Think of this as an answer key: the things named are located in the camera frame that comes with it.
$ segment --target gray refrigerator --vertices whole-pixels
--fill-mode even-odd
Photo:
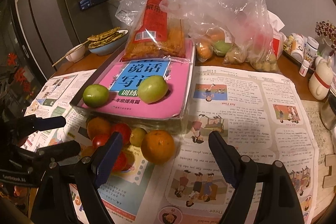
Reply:
[[[113,28],[108,3],[80,10],[79,0],[18,0],[22,31],[34,59],[46,78],[62,63],[52,67],[86,38]]]

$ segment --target green tomato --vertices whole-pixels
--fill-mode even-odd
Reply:
[[[153,75],[143,80],[138,87],[138,97],[146,104],[161,100],[168,91],[168,85],[160,75]]]
[[[88,107],[99,107],[109,99],[109,90],[103,85],[89,85],[83,92],[83,101]]]
[[[224,56],[232,47],[232,43],[225,43],[224,40],[219,40],[213,45],[213,47],[216,55]]]
[[[129,141],[131,145],[136,147],[140,147],[143,138],[147,134],[147,131],[143,128],[137,127],[132,130],[131,136],[129,137]]]

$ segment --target screw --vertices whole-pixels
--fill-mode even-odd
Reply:
[[[250,157],[248,157],[248,156],[242,156],[240,159],[241,159],[243,162],[249,162],[249,161],[250,161]]]
[[[283,166],[282,162],[279,161],[279,160],[276,160],[274,164],[275,164],[276,167],[279,167],[279,168],[281,168]]]
[[[87,163],[90,162],[90,160],[91,160],[90,157],[84,157],[84,158],[82,158],[82,163],[87,164]]]
[[[50,168],[55,168],[57,166],[57,163],[52,161],[50,164],[49,164],[49,167]]]

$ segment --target transparent plastic bag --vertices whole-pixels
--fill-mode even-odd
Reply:
[[[162,0],[147,0],[130,32],[121,61],[185,57],[183,21],[160,10]]]
[[[247,61],[256,70],[278,71],[265,0],[173,0],[163,1],[160,7],[177,18],[214,23],[228,30],[234,43],[226,53],[225,64]]]
[[[195,24],[190,26],[189,36],[196,45],[197,57],[200,62],[211,58],[213,53],[225,56],[232,47],[232,36],[228,30],[215,24]]]
[[[123,0],[115,13],[115,17],[128,26],[132,26],[140,12],[144,10],[147,0]]]

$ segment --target barcode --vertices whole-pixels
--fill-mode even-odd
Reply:
[[[141,39],[141,32],[138,32],[136,35],[135,35],[135,41],[137,40],[140,40]]]
[[[141,39],[147,39],[147,38],[156,38],[156,32],[155,31],[144,31],[141,33]]]

